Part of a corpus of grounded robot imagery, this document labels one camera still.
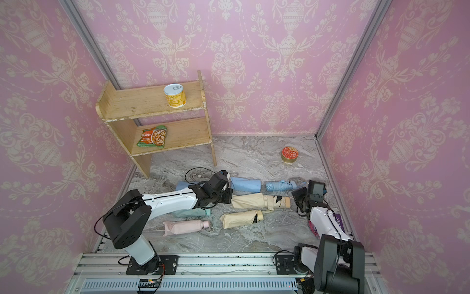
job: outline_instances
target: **green snack bag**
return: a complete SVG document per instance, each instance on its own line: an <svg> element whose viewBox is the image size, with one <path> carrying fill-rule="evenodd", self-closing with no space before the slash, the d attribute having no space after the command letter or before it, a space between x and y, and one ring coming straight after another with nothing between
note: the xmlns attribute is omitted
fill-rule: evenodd
<svg viewBox="0 0 470 294"><path fill-rule="evenodd" d="M158 148L163 148L166 138L166 127L157 126L147 130L143 130L142 139L139 140L137 146L140 147L149 147L156 146Z"/></svg>

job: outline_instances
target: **wire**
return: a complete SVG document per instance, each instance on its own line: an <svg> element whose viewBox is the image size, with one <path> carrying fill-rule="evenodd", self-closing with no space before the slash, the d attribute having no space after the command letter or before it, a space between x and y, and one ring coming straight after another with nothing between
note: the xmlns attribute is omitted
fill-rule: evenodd
<svg viewBox="0 0 470 294"><path fill-rule="evenodd" d="M328 206L331 208L330 204L329 204L328 202L326 202L325 199L323 199L323 201L325 201L326 205L328 205ZM336 214L335 214L335 212L333 211L333 209L329 209L329 210L331 210L331 212L333 213L333 216L335 217L336 222L339 224L339 220L338 220L338 218L336 217Z"/></svg>
<svg viewBox="0 0 470 294"><path fill-rule="evenodd" d="M104 235L98 233L98 231L96 230L96 225L98 224L98 222L100 221L100 219L104 218L104 216L107 215L108 213L109 213L109 211L108 211L106 214L102 215L102 216L94 223L94 232L97 233L98 235L100 235L101 237L105 238L105 239L111 240L111 238L108 238L108 237L106 237L106 236L104 236Z"/></svg>
<svg viewBox="0 0 470 294"><path fill-rule="evenodd" d="M125 258L127 258L127 257L131 257L131 256L130 256L130 255L126 255L126 256L122 257L121 259L119 259L117 262L118 262L120 265L127 266L127 265L129 265L129 263L121 263L121 260L123 260L123 259L125 259Z"/></svg>
<svg viewBox="0 0 470 294"><path fill-rule="evenodd" d="M104 218L108 213L110 213L111 211L113 211L113 210L115 210L115 209L118 209L118 208L120 208L120 207L126 206L126 205L128 205L128 204L137 203L137 202L143 202L143 201L145 201L145 200L144 200L144 199L140 199L140 200L136 200L136 201L131 201L131 202L127 202L127 203L121 204L121 205L119 205L119 206L116 206L116 207L110 209L107 213L103 214L103 215L94 223L94 232L97 233L98 235L100 235L100 236L103 237L103 238L106 238L106 239L111 240L111 238L108 238L108 237L106 237L106 236L104 236L104 235L98 233L98 231L96 230L96 225L98 224L98 222L100 221L100 219Z"/></svg>
<svg viewBox="0 0 470 294"><path fill-rule="evenodd" d="M210 171L210 172L216 173L216 172L214 172L214 171L212 171L212 170L210 170L210 169L208 169L208 168L205 168L205 167L193 167L192 169L190 169L189 171L187 171L186 174L184 175L184 180L185 180L187 183L190 183L190 184L193 184L193 185L196 184L196 183L188 182L188 180L186 179L186 176L188 175L188 173L189 173L190 171L192 171L193 169L197 169L197 168L207 169L207 170Z"/></svg>
<svg viewBox="0 0 470 294"><path fill-rule="evenodd" d="M336 257L336 266L335 266L335 270L333 271L333 277L331 278L331 281L329 282L330 285L333 283L333 279L335 278L335 274L336 274L336 269L338 268L338 263L339 263L339 255L341 254L341 249L343 247L343 244L339 244L339 251L338 251L338 256Z"/></svg>
<svg viewBox="0 0 470 294"><path fill-rule="evenodd" d="M155 292L158 290L158 288L160 287L160 284L162 283L163 275L165 274L165 265L164 265L163 263L161 263L158 267L160 267L160 266L163 267L163 271L162 271L162 274L160 275L160 277L157 278L155 281L154 281L153 279L143 279L143 278L141 278L141 279L139 280L139 283L138 283L138 286L137 286L137 287L139 288L139 291L137 292L138 294L141 294L141 293L142 293L141 289L143 289L143 288L152 288L152 289L155 289L155 291L154 291L153 293L155 293ZM142 280L147 280L147 283L149 282L150 284L141 286L140 283L145 283L145 282L142 281Z"/></svg>
<svg viewBox="0 0 470 294"><path fill-rule="evenodd" d="M309 277L311 274L310 274L310 269L309 269L309 270L308 270L308 273L305 275L304 279L306 279L306 278L311 278L311 277Z"/></svg>
<svg viewBox="0 0 470 294"><path fill-rule="evenodd" d="M211 209L211 208L214 208L217 204L219 204L217 201L213 203L214 205L212 206L209 206L209 207L200 207L202 209Z"/></svg>
<svg viewBox="0 0 470 294"><path fill-rule="evenodd" d="M298 214L299 216L302 216L302 217L303 217L303 216L307 216L307 215L301 215L300 213L298 213L298 206L297 206L296 212L297 212L297 214Z"/></svg>
<svg viewBox="0 0 470 294"><path fill-rule="evenodd" d="M293 254L293 253L292 253L291 251L289 251L289 250L279 250L278 252L274 253L274 255L273 255L273 264L274 264L274 266L277 266L277 264L274 262L274 258L276 258L276 255L278 255L278 254L281 253L281 252L289 252L290 254Z"/></svg>

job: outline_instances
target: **round tin can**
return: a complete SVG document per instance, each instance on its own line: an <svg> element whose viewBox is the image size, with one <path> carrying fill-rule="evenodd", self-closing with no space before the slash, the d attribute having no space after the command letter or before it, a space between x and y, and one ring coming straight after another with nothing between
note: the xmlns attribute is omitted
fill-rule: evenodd
<svg viewBox="0 0 470 294"><path fill-rule="evenodd" d="M169 106L178 108L186 104L186 95L184 95L182 85L170 84L163 88L163 92L166 95Z"/></svg>
<svg viewBox="0 0 470 294"><path fill-rule="evenodd" d="M284 162L293 163L297 160L298 151L293 147L286 147L281 152L281 158Z"/></svg>

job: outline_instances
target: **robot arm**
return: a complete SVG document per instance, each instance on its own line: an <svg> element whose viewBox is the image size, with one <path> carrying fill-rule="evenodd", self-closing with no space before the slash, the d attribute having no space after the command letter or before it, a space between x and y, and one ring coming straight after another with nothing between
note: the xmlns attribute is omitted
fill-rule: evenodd
<svg viewBox="0 0 470 294"><path fill-rule="evenodd" d="M364 246L352 240L336 221L333 210L323 203L324 184L310 181L309 187L292 193L302 212L308 213L320 236L320 246L299 244L294 265L300 272L313 272L315 289L336 294L363 294Z"/></svg>
<svg viewBox="0 0 470 294"><path fill-rule="evenodd" d="M161 194L127 192L103 217L103 223L116 249L126 250L147 272L154 272L160 260L152 245L142 235L145 224L159 216L181 209L205 208L209 203L230 203L230 175L222 170L209 181L193 184L179 191Z"/></svg>

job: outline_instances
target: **gray marble surface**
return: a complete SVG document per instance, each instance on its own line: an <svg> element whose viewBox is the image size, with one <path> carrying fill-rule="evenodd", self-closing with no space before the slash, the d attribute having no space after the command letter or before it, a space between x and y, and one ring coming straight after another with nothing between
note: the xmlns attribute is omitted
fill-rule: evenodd
<svg viewBox="0 0 470 294"><path fill-rule="evenodd" d="M150 177L146 179L136 171L129 189L140 193L162 193L175 190L178 181L184 181L184 174L193 167L206 167L213 171L227 170L232 176L261 179L262 182L294 180L300 183L317 180L330 185L315 147L313 136L230 136L214 137L218 166L212 164L210 147L202 145L180 150L156 153L152 157ZM281 150L285 146L295 147L299 157L289 164L281 160ZM195 169L189 172L189 181L208 179L211 172ZM234 195L243 192L234 191ZM270 195L291 196L287 192L270 192ZM332 192L326 200L338 211ZM317 239L307 224L305 217L296 213L297 206L291 197L291 208L277 209L264 214L264 220L253 225L224 230L219 218L227 212L246 211L234 209L230 204L218 204L211 210L211 228L199 232L162 237L164 221L183 221L191 218L175 218L170 214L150 220L144 229L144 236L157 252L265 252L280 249L292 250L297 243L318 245ZM102 252L120 252L110 241L105 243Z"/></svg>

